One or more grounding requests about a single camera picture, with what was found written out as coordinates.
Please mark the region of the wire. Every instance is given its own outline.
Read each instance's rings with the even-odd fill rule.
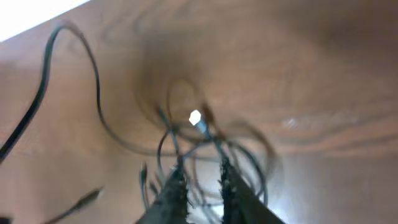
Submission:
[[[53,46],[54,46],[55,40],[56,40],[59,32],[63,29],[69,30],[75,36],[77,36],[78,39],[83,44],[85,50],[87,51],[91,65],[93,67],[95,82],[96,82],[97,112],[98,112],[99,120],[100,120],[101,124],[103,125],[104,129],[123,148],[125,148],[133,153],[136,153],[136,154],[156,157],[157,164],[158,164],[159,179],[160,179],[161,184],[164,184],[164,182],[165,182],[165,174],[164,174],[164,171],[163,171],[163,168],[161,165],[161,157],[176,157],[176,156],[180,155],[180,153],[181,153],[179,146],[177,144],[177,137],[181,138],[187,142],[190,142],[192,145],[192,148],[188,152],[180,155],[180,157],[182,158],[183,161],[185,161],[187,159],[193,159],[193,160],[201,160],[201,161],[205,161],[205,162],[219,162],[220,160],[217,158],[214,158],[214,157],[197,156],[196,152],[198,150],[200,150],[201,148],[207,146],[209,143],[213,143],[213,144],[215,144],[216,148],[221,149],[221,143],[224,142],[227,144],[230,152],[233,152],[233,150],[235,148],[235,150],[239,151],[241,154],[243,154],[243,156],[245,156],[250,161],[250,164],[253,166],[253,168],[256,171],[257,179],[260,181],[260,188],[258,189],[256,195],[258,197],[263,195],[264,203],[267,202],[267,200],[266,200],[266,198],[267,198],[266,182],[265,182],[266,181],[266,173],[263,172],[263,170],[261,169],[256,158],[244,146],[238,144],[235,141],[223,139],[222,137],[220,137],[221,135],[215,135],[215,136],[209,135],[209,136],[207,136],[208,137],[207,139],[193,138],[189,135],[186,135],[185,133],[183,133],[181,131],[184,127],[187,127],[187,125],[185,123],[175,124],[172,122],[172,120],[170,120],[170,121],[167,120],[165,115],[163,114],[162,110],[160,110],[160,109],[158,110],[158,113],[159,113],[161,120],[165,124],[165,127],[167,128],[167,130],[166,130],[163,138],[161,139],[157,150],[148,149],[148,148],[139,146],[137,144],[127,142],[127,141],[123,140],[122,138],[120,138],[111,129],[110,125],[106,122],[103,112],[102,112],[100,76],[99,76],[99,71],[98,71],[98,67],[97,67],[94,55],[90,49],[90,46],[89,46],[85,36],[82,34],[82,32],[79,30],[79,28],[77,28],[77,26],[72,24],[71,22],[66,22],[66,23],[56,27],[55,30],[51,33],[51,35],[47,41],[46,47],[45,47],[39,88],[37,90],[34,100],[32,101],[31,105],[29,106],[29,109],[27,110],[25,115],[22,117],[22,119],[20,120],[20,122],[17,125],[17,127],[15,128],[15,130],[11,133],[9,138],[6,140],[4,145],[1,147],[1,149],[0,149],[0,164],[5,160],[7,155],[9,155],[9,153],[12,151],[12,148],[14,147],[16,142],[19,140],[19,138],[23,135],[26,127],[29,125],[30,121],[33,119],[34,115],[36,114],[37,110],[39,109],[39,106],[44,98],[44,95],[45,95],[45,92],[47,89],[47,85],[49,83],[50,65],[51,65],[51,59],[52,59]],[[169,136],[169,135],[171,135],[171,137],[172,137],[175,152],[162,152],[164,141],[167,138],[167,136]],[[255,138],[257,140],[259,140],[261,143],[264,143],[263,139],[259,138],[259,136],[255,135]],[[246,177],[246,179],[249,180],[248,181],[249,183],[253,183],[253,181],[248,176]],[[198,180],[192,179],[191,182],[192,182],[191,187],[200,188],[200,186],[198,184]],[[209,212],[205,212],[205,210],[209,210],[214,206],[219,206],[220,204],[222,205],[222,203],[206,203],[205,197],[208,197],[211,194],[209,194],[209,192],[205,192],[203,189],[201,189],[201,192],[204,192],[201,195],[201,200],[198,199],[195,201],[197,203],[196,206],[200,206],[203,209],[204,213],[208,214]],[[68,216],[70,214],[71,214],[71,211],[66,211],[65,213],[61,214],[59,217],[65,218],[66,216]]]
[[[100,197],[103,194],[103,188],[100,189],[94,189],[90,193],[86,194],[83,196],[74,206],[69,208],[66,212],[63,212],[60,215],[57,215],[55,218],[52,218],[49,221],[46,221],[44,224],[54,224],[57,223],[67,216],[79,212],[86,208],[87,206],[91,205],[98,197]]]
[[[142,202],[144,203],[144,208],[148,208],[148,193],[147,193],[147,164],[143,163],[141,167],[141,171],[139,173],[139,186],[141,190],[141,199]]]

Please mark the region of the tangled cable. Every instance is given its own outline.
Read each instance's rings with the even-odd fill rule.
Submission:
[[[232,164],[237,168],[238,172],[240,172],[240,174],[245,177],[245,179],[247,180],[247,182],[249,183],[251,188],[256,191],[256,195],[258,197],[262,196],[263,202],[267,203],[266,177],[267,177],[267,173],[270,172],[270,170],[271,170],[270,169],[272,166],[271,163],[266,164],[266,169],[264,171],[262,169],[262,167],[259,165],[257,159],[253,156],[253,154],[251,152],[249,152],[243,145],[241,145],[237,141],[235,141],[233,139],[228,139],[228,138],[222,137],[221,133],[216,133],[216,134],[207,133],[207,136],[205,136],[205,138],[203,138],[203,139],[193,138],[193,137],[185,134],[182,131],[182,129],[184,127],[189,126],[189,124],[187,124],[187,123],[177,123],[177,124],[172,123],[165,117],[162,110],[158,109],[159,117],[162,120],[164,126],[166,127],[166,131],[165,131],[162,139],[160,140],[157,150],[144,148],[142,146],[138,146],[136,144],[127,142],[127,141],[123,140],[122,138],[120,138],[110,128],[109,124],[106,122],[106,120],[103,116],[103,112],[102,112],[102,108],[101,108],[100,76],[99,76],[99,71],[98,71],[97,64],[95,62],[94,55],[90,49],[90,46],[88,45],[87,40],[85,39],[84,35],[82,34],[82,32],[79,30],[79,28],[77,28],[76,25],[74,25],[70,22],[67,22],[67,23],[64,23],[64,24],[58,26],[52,32],[50,38],[47,41],[47,45],[46,45],[45,52],[44,52],[44,59],[43,59],[43,64],[42,64],[41,81],[40,81],[39,89],[36,93],[36,96],[35,96],[32,104],[30,105],[29,109],[27,110],[26,114],[21,119],[21,121],[19,122],[19,124],[17,125],[15,130],[12,132],[10,137],[7,139],[7,141],[4,143],[4,145],[0,149],[0,164],[3,162],[3,160],[6,158],[6,156],[11,152],[13,146],[18,141],[18,139],[22,136],[23,132],[25,131],[26,127],[28,126],[28,124],[30,123],[32,118],[34,117],[35,113],[37,112],[37,110],[43,100],[45,91],[47,89],[47,84],[49,82],[50,64],[51,64],[53,46],[54,46],[55,40],[58,36],[58,33],[63,29],[71,31],[75,36],[77,36],[79,38],[79,40],[82,42],[82,44],[90,58],[90,62],[93,66],[95,82],[96,82],[97,111],[98,111],[99,120],[101,121],[101,124],[103,125],[104,129],[123,148],[125,148],[131,152],[134,152],[136,154],[156,157],[157,165],[158,165],[158,173],[159,173],[161,182],[164,181],[164,179],[165,179],[165,174],[164,174],[164,171],[162,168],[162,163],[161,163],[162,157],[175,157],[176,155],[181,155],[181,158],[183,160],[191,159],[193,161],[200,160],[200,161],[205,161],[205,162],[219,162],[219,159],[217,159],[217,158],[197,156],[195,154],[197,151],[199,151],[200,149],[202,149],[205,146],[208,146],[210,144],[215,144],[216,148],[221,148],[221,145],[225,144],[228,147],[228,152],[231,154],[231,158],[233,161]],[[255,130],[253,128],[250,129],[250,132],[252,134],[251,137],[256,139],[257,141],[259,141],[261,144],[263,144],[264,147],[268,150],[267,156],[268,156],[268,160],[269,160],[273,155],[271,154],[271,151],[269,150],[270,147],[269,147],[267,141],[265,140],[265,138],[262,137],[262,135],[260,134],[259,131]],[[175,152],[162,152],[164,141],[166,140],[166,138],[168,136],[171,136],[171,138],[172,138]],[[191,148],[186,153],[182,154],[180,152],[180,149],[179,149],[179,146],[177,143],[177,138],[183,139],[184,141],[189,142],[191,144]],[[240,152],[244,157],[247,158],[250,165],[253,166],[254,170],[256,171],[257,180],[260,182],[260,187],[258,189],[255,188],[254,181],[242,170],[242,168],[240,168],[235,151]],[[142,198],[144,201],[144,205],[146,207],[148,207],[149,201],[148,201],[148,196],[146,193],[146,191],[147,191],[146,190],[146,188],[147,188],[146,187],[146,172],[147,172],[146,168],[144,168],[143,171],[140,173],[140,186],[141,186]],[[191,178],[189,176],[188,179],[189,179],[188,183],[190,183],[189,189],[192,190],[192,197],[193,197],[193,201],[195,202],[195,204],[193,206],[199,206],[203,210],[203,212],[206,214],[208,221],[210,223],[214,223],[213,220],[210,218],[210,215],[212,213],[211,210],[214,206],[220,206],[220,205],[222,205],[222,203],[207,203],[206,197],[208,197],[209,195],[214,195],[215,193],[211,193],[211,192],[207,192],[206,190],[203,190],[200,187],[200,184],[198,183],[197,178]],[[153,191],[154,194],[159,193],[159,190],[157,189],[155,184],[150,183],[149,187],[150,187],[151,191]],[[200,195],[199,196],[196,195],[195,191],[198,191],[200,193]]]

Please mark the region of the black object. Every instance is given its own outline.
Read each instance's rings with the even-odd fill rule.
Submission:
[[[29,125],[30,121],[33,119],[35,113],[36,113],[37,110],[39,109],[39,106],[40,106],[40,104],[41,104],[41,102],[42,102],[42,100],[43,100],[43,97],[44,97],[44,95],[45,95],[45,91],[46,91],[46,89],[47,89],[47,84],[48,84],[48,82],[49,82],[50,63],[51,63],[52,50],[53,50],[53,46],[54,46],[54,43],[55,43],[55,39],[57,38],[58,33],[59,33],[62,29],[67,29],[67,30],[71,31],[73,34],[75,34],[75,35],[79,38],[79,40],[82,42],[83,46],[85,47],[85,49],[86,49],[86,51],[87,51],[87,53],[88,53],[88,56],[89,56],[89,58],[90,58],[91,64],[92,64],[92,66],[93,66],[94,74],[95,74],[95,82],[96,82],[96,103],[97,103],[97,111],[98,111],[99,120],[101,121],[101,124],[103,125],[103,127],[105,128],[105,130],[108,132],[108,134],[109,134],[115,141],[117,141],[120,145],[122,145],[124,148],[130,150],[131,152],[138,153],[138,154],[142,154],[142,155],[147,155],[147,156],[157,156],[158,162],[159,162],[159,161],[160,161],[160,156],[175,157],[176,154],[178,154],[178,146],[177,146],[177,145],[175,146],[176,152],[177,152],[177,153],[172,153],[172,152],[161,152],[164,139],[165,139],[169,134],[171,134],[171,136],[172,136],[172,138],[173,138],[173,142],[176,143],[175,137],[176,137],[176,135],[178,135],[178,136],[181,137],[182,139],[184,139],[184,140],[186,140],[186,141],[188,141],[188,142],[191,142],[191,143],[193,144],[192,148],[191,148],[187,153],[182,154],[182,155],[178,155],[178,156],[179,156],[179,159],[181,160],[181,164],[183,164],[183,161],[184,161],[185,159],[198,159],[198,160],[207,161],[207,162],[217,162],[217,160],[214,160],[214,158],[211,158],[211,157],[199,157],[199,156],[195,156],[195,155],[194,155],[195,152],[196,152],[199,148],[201,148],[201,147],[203,147],[203,146],[206,146],[207,144],[210,144],[210,143],[212,143],[212,142],[215,142],[215,143],[218,143],[218,144],[219,144],[219,142],[218,142],[218,137],[217,137],[217,136],[213,136],[213,137],[211,138],[211,140],[209,140],[209,139],[202,139],[201,141],[198,141],[197,139],[192,139],[192,138],[190,138],[189,136],[186,136],[186,135],[184,135],[182,132],[180,132],[179,130],[180,130],[181,128],[183,128],[183,126],[180,126],[180,125],[176,126],[175,124],[169,124],[167,121],[166,121],[167,130],[166,130],[166,132],[165,132],[165,134],[164,134],[164,137],[162,138],[162,140],[161,140],[161,142],[160,142],[160,144],[159,144],[159,148],[158,148],[157,151],[151,151],[150,149],[145,149],[145,148],[143,148],[143,147],[140,147],[140,146],[131,144],[131,143],[129,143],[129,142],[127,142],[127,141],[121,139],[121,138],[110,128],[110,126],[107,124],[107,122],[106,122],[105,119],[104,119],[103,113],[102,113],[101,101],[100,101],[100,99],[101,99],[101,97],[100,97],[101,90],[100,90],[99,73],[98,73],[98,67],[97,67],[97,65],[96,65],[96,62],[95,62],[93,53],[92,53],[92,51],[91,51],[91,49],[90,49],[90,47],[89,47],[89,45],[88,45],[87,40],[85,39],[85,37],[84,37],[84,35],[81,33],[81,31],[77,28],[77,26],[75,26],[74,24],[68,22],[68,23],[65,23],[65,24],[63,24],[63,25],[61,25],[61,26],[58,26],[58,27],[52,32],[52,34],[51,34],[51,36],[50,36],[50,38],[49,38],[49,40],[48,40],[48,42],[47,42],[47,45],[46,45],[46,48],[45,48],[45,53],[44,53],[44,60],[43,60],[42,73],[41,73],[42,76],[41,76],[41,81],[40,81],[39,89],[37,90],[36,96],[35,96],[35,98],[34,98],[32,104],[30,105],[29,109],[27,110],[26,114],[23,116],[23,118],[21,119],[21,121],[19,122],[19,124],[17,125],[17,127],[15,128],[15,130],[12,132],[12,134],[9,136],[9,138],[8,138],[8,139],[6,140],[6,142],[4,143],[4,145],[0,148],[0,164],[3,162],[3,160],[5,160],[6,156],[11,152],[13,146],[14,146],[15,143],[18,141],[18,139],[22,136],[22,134],[23,134],[23,132],[25,131],[26,127]],[[257,161],[255,160],[255,158],[250,154],[250,152],[248,152],[244,147],[240,146],[240,145],[237,144],[236,142],[225,141],[225,143],[228,145],[228,147],[230,147],[230,146],[231,146],[231,147],[235,147],[240,153],[242,153],[244,156],[246,156],[246,157],[249,159],[250,163],[254,166],[254,168],[255,168],[255,170],[256,170],[256,173],[257,173],[257,175],[258,175],[259,180],[261,181],[261,188],[260,188],[260,189],[258,190],[258,192],[256,192],[256,193],[253,193],[253,191],[252,191],[246,184],[245,184],[245,185],[246,185],[246,188],[245,188],[245,187],[242,187],[242,186],[240,186],[239,188],[242,188],[242,189],[245,189],[245,190],[250,191],[250,193],[253,194],[253,197],[254,197],[254,198],[258,198],[258,196],[263,195],[263,196],[264,196],[264,201],[266,202],[267,192],[266,192],[266,187],[265,187],[265,185],[264,185],[264,184],[265,184],[265,179],[264,179],[265,175],[264,175],[264,173],[262,172],[262,170],[260,169],[260,167],[259,167]],[[178,168],[178,169],[181,169],[181,171],[178,171],[178,172],[176,171],[176,172],[175,172],[176,174],[171,175],[171,176],[170,176],[170,180],[173,180],[173,181],[178,180],[177,182],[180,183],[180,184],[181,184],[181,182],[184,182],[184,183],[185,183],[184,187],[182,187],[183,185],[171,184],[171,183],[173,183],[173,181],[171,181],[171,183],[169,183],[167,186],[173,186],[173,187],[166,187],[166,186],[165,186],[164,189],[160,192],[158,198],[161,198],[160,196],[162,195],[162,192],[163,192],[165,189],[167,189],[167,188],[171,188],[171,189],[172,189],[171,191],[167,191],[167,192],[169,192],[169,193],[168,193],[169,195],[170,195],[170,194],[173,195],[174,190],[177,191],[177,194],[180,194],[180,193],[182,193],[182,192],[185,192],[185,190],[187,190],[187,181],[186,181],[186,180],[187,180],[187,179],[190,180],[190,179],[187,178],[187,173],[186,173],[186,172],[183,172],[182,166],[177,166],[177,168]],[[228,175],[225,176],[225,178],[226,178],[226,177],[232,178],[232,180],[233,180],[234,178],[237,178],[237,177],[235,177],[233,174],[228,174]],[[153,186],[153,184],[150,185],[150,186],[151,186],[152,191],[155,192],[155,194],[157,194],[157,189]],[[226,188],[225,188],[225,191],[226,191],[226,192],[227,192],[227,191],[232,191],[232,192],[233,192],[233,189],[234,189],[234,188],[228,189],[228,188],[226,187]],[[66,216],[72,214],[73,212],[75,212],[75,211],[77,211],[77,210],[81,210],[82,207],[85,207],[85,205],[89,204],[89,203],[87,203],[87,202],[90,202],[90,203],[91,203],[91,202],[92,202],[92,199],[96,199],[96,198],[97,198],[97,196],[99,195],[99,191],[95,190],[95,191],[93,192],[93,195],[94,195],[93,197],[84,198],[84,199],[87,199],[88,201],[84,200],[84,201],[81,202],[81,203],[77,203],[73,208],[67,210],[65,213],[63,213],[63,214],[59,215],[58,217],[54,218],[54,219],[52,220],[52,223],[55,223],[55,222],[59,221],[60,219],[65,218]],[[236,193],[235,193],[234,195],[233,195],[233,194],[230,195],[232,198],[234,198],[233,200],[231,200],[231,201],[229,202],[229,203],[231,203],[231,208],[233,208],[233,209],[238,209],[238,207],[237,207],[237,205],[236,205],[236,201],[237,201],[237,200],[239,201],[239,197],[238,197],[239,195],[240,195],[240,194],[236,194]],[[166,200],[166,202],[167,202],[167,203],[166,203],[167,206],[172,205],[173,208],[174,208],[175,206],[177,206],[177,208],[184,208],[184,205],[183,205],[184,203],[182,202],[182,198],[180,198],[180,200],[179,200],[178,202],[172,202],[171,200]],[[214,205],[217,205],[217,204],[212,204],[212,205],[210,205],[210,204],[205,204],[205,203],[204,203],[204,204],[201,204],[201,205],[199,205],[199,206],[201,206],[202,208],[205,208],[205,207],[206,207],[206,208],[210,208],[210,207],[212,207],[212,206],[214,206]],[[245,209],[243,209],[243,208],[239,208],[239,209],[240,209],[240,213],[245,213]],[[7,218],[3,218],[1,221],[2,221],[2,222],[8,222],[8,223],[9,223],[11,220],[10,220],[10,219],[7,219]]]
[[[63,212],[60,215],[57,215],[56,217],[52,218],[51,220],[45,222],[45,224],[54,224],[57,223],[67,216],[79,212],[86,208],[87,206],[91,205],[99,196],[101,196],[103,192],[103,188],[101,189],[95,189],[83,196],[74,206],[69,208],[66,212]]]
[[[10,218],[0,218],[0,224],[11,224]]]
[[[284,224],[243,181],[228,158],[221,163],[221,194],[224,200],[223,224]],[[170,177],[154,203],[136,224],[187,224],[188,198],[182,162]]]

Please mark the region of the black cable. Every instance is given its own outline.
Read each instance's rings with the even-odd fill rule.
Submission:
[[[155,183],[153,182],[149,182],[149,188],[152,191],[152,193],[155,195],[155,198],[159,195],[159,191],[157,190],[157,187],[155,185]]]
[[[144,204],[145,210],[148,208],[148,194],[147,194],[147,173],[148,173],[148,168],[147,164],[143,163],[141,167],[141,171],[139,173],[139,188],[141,191],[141,200]]]
[[[41,80],[40,80],[40,85],[37,90],[36,96],[34,100],[32,101],[32,104],[29,106],[29,109],[15,128],[15,130],[12,132],[12,134],[9,136],[9,138],[6,140],[4,145],[0,149],[0,164],[5,160],[7,155],[11,152],[13,146],[15,143],[18,141],[18,139],[22,136],[24,133],[26,127],[29,125],[30,121],[34,117],[35,113],[39,109],[39,106],[43,100],[43,97],[45,95],[45,91],[47,89],[47,85],[49,82],[49,75],[50,75],[50,64],[51,64],[51,59],[52,59],[52,50],[53,46],[55,43],[55,39],[57,38],[59,32],[62,29],[69,30],[73,34],[75,34],[79,40],[82,42],[85,50],[87,51],[87,54],[90,58],[91,65],[93,66],[94,70],[94,75],[95,75],[95,82],[96,82],[96,104],[97,104],[97,112],[99,116],[99,120],[101,121],[101,124],[103,125],[104,129],[107,131],[107,133],[120,145],[122,145],[125,149],[128,149],[131,152],[141,154],[144,156],[155,156],[157,157],[157,162],[158,162],[158,170],[161,181],[164,183],[164,173],[162,170],[160,158],[161,157],[175,157],[180,153],[178,144],[177,144],[177,136],[184,139],[185,141],[188,141],[192,143],[192,148],[185,154],[181,155],[181,158],[183,160],[185,159],[195,159],[195,160],[201,160],[201,161],[207,161],[207,162],[218,162],[219,159],[215,159],[212,157],[202,157],[202,156],[196,156],[195,153],[199,148],[202,148],[203,146],[206,146],[208,143],[213,142],[215,143],[217,148],[221,147],[221,142],[223,142],[221,139],[218,139],[217,136],[213,136],[211,139],[202,139],[198,141],[197,139],[193,139],[190,136],[185,135],[182,133],[180,130],[184,127],[183,124],[173,124],[170,121],[167,121],[165,116],[162,114],[162,111],[159,111],[159,116],[162,118],[162,121],[164,122],[167,130],[164,134],[164,137],[162,138],[159,147],[157,150],[152,150],[152,149],[147,149],[138,145],[135,145],[133,143],[129,143],[123,139],[121,139],[109,126],[109,124],[106,122],[102,108],[101,108],[101,86],[100,86],[100,77],[99,77],[99,72],[98,72],[98,67],[95,62],[94,55],[90,49],[90,46],[88,45],[87,40],[85,39],[84,35],[81,33],[79,28],[75,26],[74,24],[68,22],[65,24],[62,24],[58,26],[50,35],[50,38],[47,41],[47,45],[45,47],[45,52],[44,52],[44,59],[43,59],[43,65],[42,65],[42,73],[41,73]],[[168,136],[171,135],[173,144],[175,147],[175,153],[173,152],[162,152],[162,146],[164,143],[164,139]],[[240,146],[239,144],[233,143],[235,146],[237,146],[237,149],[243,153],[244,156],[246,156],[252,166],[255,167],[256,173],[257,173],[257,178],[260,180],[261,186],[260,189],[257,192],[257,196],[260,196],[261,194],[264,194],[264,202],[266,202],[266,186],[265,186],[265,178],[266,176],[264,175],[262,169],[259,167],[257,161],[255,160],[254,156],[243,146]],[[202,203],[199,205],[203,208],[211,208],[212,206],[216,206],[217,204],[210,204],[210,203],[203,203],[205,200],[201,200]],[[68,215],[70,211],[67,211],[64,213],[64,215]]]
[[[51,220],[46,221],[44,224],[57,223],[57,222],[63,220],[64,218],[66,218],[67,216],[83,210],[84,208],[86,208],[87,206],[92,204],[98,197],[100,197],[102,193],[103,193],[103,188],[92,190],[90,193],[83,196],[74,206],[69,208],[66,212],[63,212],[62,214],[57,215],[55,218],[52,218]]]

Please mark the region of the brown wooden surface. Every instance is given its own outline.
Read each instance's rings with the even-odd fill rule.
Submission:
[[[105,117],[124,139],[155,148],[161,132],[136,96],[162,103],[171,80],[189,77],[221,123],[244,119],[270,139],[282,161],[270,208],[287,223],[397,223],[397,7],[94,0],[0,43],[0,139],[33,99],[52,29],[70,19],[93,48]],[[189,104],[183,91],[175,101]],[[100,125],[90,64],[65,32],[43,104],[0,168],[0,213],[40,223],[105,185],[101,200],[62,223],[131,223],[143,212],[143,160],[153,163]]]

